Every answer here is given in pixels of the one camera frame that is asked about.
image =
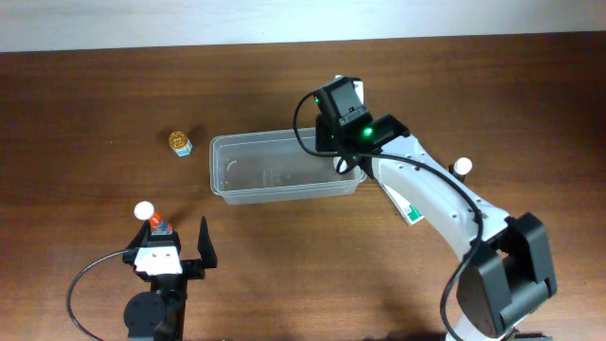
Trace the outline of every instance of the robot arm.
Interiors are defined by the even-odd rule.
[[[146,221],[127,246],[122,261],[150,284],[124,309],[128,339],[137,341],[180,341],[187,299],[187,282],[204,279],[205,269],[217,267],[217,255],[208,235],[206,218],[200,223],[197,260],[179,260],[181,243],[176,231],[154,234]]]
[[[482,242],[459,278],[456,296],[463,316],[454,331],[464,340],[503,337],[557,292],[543,224],[530,213],[518,219],[510,217],[473,193],[427,154],[392,116],[373,119],[356,96],[354,81],[358,80],[341,77],[308,95],[314,96],[321,112],[316,119],[315,146],[320,153],[315,154],[340,156],[405,197],[460,260],[472,249],[478,235],[476,219],[482,219]],[[473,200],[481,217],[476,217],[453,184],[406,160],[420,162],[451,180]],[[502,259],[499,250],[507,256]],[[454,338],[448,335],[447,340]]]

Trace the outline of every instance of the wooden table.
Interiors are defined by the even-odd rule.
[[[64,300],[76,273],[126,246],[152,201],[183,258],[209,222],[219,268],[189,285],[187,340],[379,340],[444,332],[438,302],[456,266],[426,222],[405,225],[373,181],[350,196],[230,206],[208,181],[216,135],[289,129],[308,91],[361,77],[467,184],[546,224],[557,296],[520,328],[557,340],[606,334],[606,34],[137,48],[0,55],[0,338],[83,340]],[[306,105],[300,126],[312,126]],[[167,137],[188,133],[177,157]],[[119,260],[76,288],[92,332],[126,337],[148,290]],[[453,321],[460,314],[453,299]]]

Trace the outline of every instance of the plastic bin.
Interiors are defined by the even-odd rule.
[[[315,150],[314,128],[299,134]],[[339,175],[332,158],[305,153],[293,130],[217,136],[210,142],[210,187],[230,205],[351,194],[365,179],[359,168]]]

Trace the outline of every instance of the black cable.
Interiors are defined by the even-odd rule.
[[[69,285],[69,290],[67,290],[67,300],[65,302],[66,306],[67,306],[67,313],[69,314],[69,318],[72,319],[72,322],[74,322],[74,324],[76,325],[76,328],[78,328],[81,332],[83,332],[85,335],[87,335],[88,337],[92,338],[93,340],[97,340],[97,341],[103,341],[103,339],[101,339],[100,337],[94,335],[93,333],[89,332],[88,330],[86,330],[86,328],[84,328],[81,323],[78,321],[78,319],[74,316],[74,312],[72,312],[72,294],[74,292],[74,287],[76,286],[76,283],[78,283],[78,281],[80,280],[80,278],[82,278],[82,276],[84,276],[84,274],[86,274],[88,272],[88,270],[90,270],[91,268],[93,268],[93,266],[101,263],[104,260],[108,260],[112,257],[115,256],[119,256],[122,255],[123,253],[127,252],[127,250],[122,250],[122,251],[117,251],[114,252],[112,254],[109,254],[105,257],[102,257],[98,260],[93,261],[90,265],[86,266],[85,268],[82,269],[82,271],[80,271],[76,277],[74,278],[74,280],[72,280],[72,283]]]
[[[451,291],[455,287],[455,284],[458,281],[458,279],[461,277],[463,270],[465,270],[465,268],[470,264],[473,256],[477,253],[477,250],[479,249],[480,244],[482,243],[482,234],[484,232],[484,221],[482,219],[482,212],[480,211],[478,206],[475,204],[473,199],[457,183],[455,183],[453,180],[451,180],[448,176],[444,175],[444,173],[442,173],[441,171],[436,170],[435,168],[433,168],[431,166],[427,166],[426,164],[421,163],[419,161],[401,157],[401,156],[396,156],[396,155],[353,153],[353,154],[349,154],[348,156],[351,156],[352,158],[354,158],[354,160],[356,160],[356,164],[348,165],[348,167],[344,171],[339,171],[339,169],[341,168],[341,164],[344,162],[344,159],[345,159],[344,155],[341,155],[339,153],[318,153],[318,152],[310,151],[307,147],[305,147],[305,145],[303,145],[303,141],[301,140],[301,137],[299,136],[299,132],[296,128],[296,119],[297,119],[298,112],[299,112],[301,105],[303,104],[303,102],[306,99],[311,97],[312,94],[313,94],[313,92],[310,92],[309,94],[305,95],[305,97],[301,101],[299,101],[299,103],[296,106],[296,109],[294,110],[294,123],[293,123],[294,135],[296,136],[296,140],[299,142],[299,145],[306,153],[308,153],[310,155],[314,155],[314,156],[320,156],[320,157],[341,156],[341,159],[337,162],[337,166],[336,166],[337,172],[341,175],[346,174],[346,173],[350,172],[351,170],[353,170],[357,166],[357,164],[360,162],[360,159],[362,157],[381,158],[381,159],[387,159],[387,160],[393,160],[393,161],[407,163],[407,164],[416,166],[416,168],[418,168],[419,170],[423,169],[425,171],[429,171],[433,175],[439,177],[444,182],[446,182],[446,184],[448,184],[451,188],[453,188],[463,198],[463,200],[465,200],[467,202],[467,204],[469,204],[470,208],[472,209],[473,213],[475,214],[475,221],[477,222],[477,235],[475,236],[475,239],[472,242],[472,249],[470,250],[470,252],[468,252],[463,257],[463,260],[458,264],[458,266],[454,270],[453,274],[446,282],[446,286],[444,287],[444,291],[442,292],[442,297],[439,301],[439,314],[440,314],[440,317],[442,318],[442,323],[446,327],[446,330],[456,341],[465,341],[455,332],[455,330],[453,329],[453,326],[448,321],[448,316],[446,315],[446,303],[448,302],[448,296],[450,295]]]
[[[303,99],[301,99],[301,101],[299,101],[299,103],[296,105],[296,109],[294,109],[294,119],[293,119],[293,129],[294,129],[294,136],[296,137],[296,140],[299,142],[299,145],[301,146],[301,148],[303,148],[303,150],[313,156],[318,156],[318,157],[335,157],[338,156],[337,153],[319,153],[319,152],[313,152],[311,151],[309,148],[305,147],[305,145],[303,144],[303,140],[301,140],[301,136],[299,135],[299,130],[296,128],[296,118],[299,115],[299,109],[301,108],[301,105],[303,105],[303,102],[310,98],[313,95],[313,92],[310,92],[309,94],[305,95],[305,97]]]

